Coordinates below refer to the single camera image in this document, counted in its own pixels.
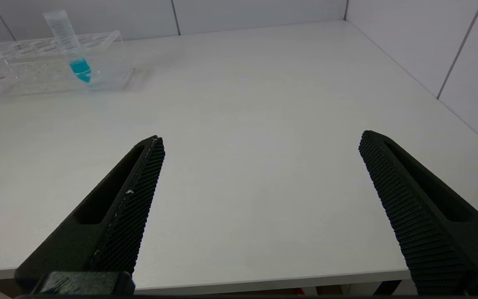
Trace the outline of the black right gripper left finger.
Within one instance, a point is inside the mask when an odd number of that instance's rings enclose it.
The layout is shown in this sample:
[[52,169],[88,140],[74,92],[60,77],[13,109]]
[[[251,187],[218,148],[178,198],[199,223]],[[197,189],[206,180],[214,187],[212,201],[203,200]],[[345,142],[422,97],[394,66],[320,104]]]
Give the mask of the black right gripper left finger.
[[15,270],[32,288],[53,271],[134,273],[165,159],[156,135],[136,144]]

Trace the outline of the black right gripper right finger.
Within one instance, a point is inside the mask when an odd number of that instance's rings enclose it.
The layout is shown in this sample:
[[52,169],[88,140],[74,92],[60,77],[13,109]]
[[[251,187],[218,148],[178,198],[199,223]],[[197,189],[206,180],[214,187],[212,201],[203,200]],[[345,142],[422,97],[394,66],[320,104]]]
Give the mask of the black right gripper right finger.
[[389,137],[360,155],[422,295],[478,295],[478,210]]

